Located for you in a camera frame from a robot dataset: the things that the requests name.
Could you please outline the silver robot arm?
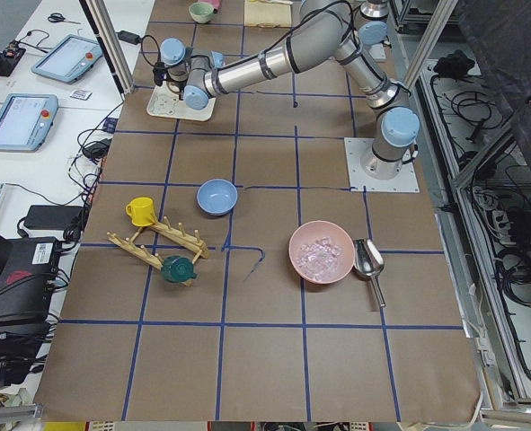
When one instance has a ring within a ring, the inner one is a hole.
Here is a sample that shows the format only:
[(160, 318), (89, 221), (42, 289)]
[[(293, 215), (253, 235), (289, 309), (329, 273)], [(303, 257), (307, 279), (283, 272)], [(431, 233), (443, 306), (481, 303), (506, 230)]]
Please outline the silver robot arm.
[(361, 168), (376, 180), (393, 179), (420, 130), (408, 89), (389, 78), (370, 56), (349, 2), (304, 1), (299, 19), (296, 28), (269, 47), (229, 65), (215, 51), (187, 47), (175, 38), (164, 40), (153, 66), (154, 83), (175, 85), (188, 108), (203, 110), (217, 96), (288, 73), (301, 74), (332, 58), (375, 113), (376, 136), (360, 157)]

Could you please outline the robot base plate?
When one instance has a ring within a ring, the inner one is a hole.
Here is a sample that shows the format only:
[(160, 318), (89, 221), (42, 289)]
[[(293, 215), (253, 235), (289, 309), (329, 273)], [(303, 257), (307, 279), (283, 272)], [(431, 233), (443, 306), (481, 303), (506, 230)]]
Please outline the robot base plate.
[(384, 162), (372, 152), (373, 138), (346, 137), (344, 148), (352, 191), (419, 193), (420, 188), (406, 151), (401, 161)]

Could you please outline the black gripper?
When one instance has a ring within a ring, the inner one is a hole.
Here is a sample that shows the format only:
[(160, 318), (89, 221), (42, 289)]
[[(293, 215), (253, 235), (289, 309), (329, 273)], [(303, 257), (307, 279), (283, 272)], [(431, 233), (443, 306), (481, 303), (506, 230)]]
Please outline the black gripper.
[(172, 88), (184, 88), (188, 81), (188, 71), (183, 67), (167, 67), (166, 82)]

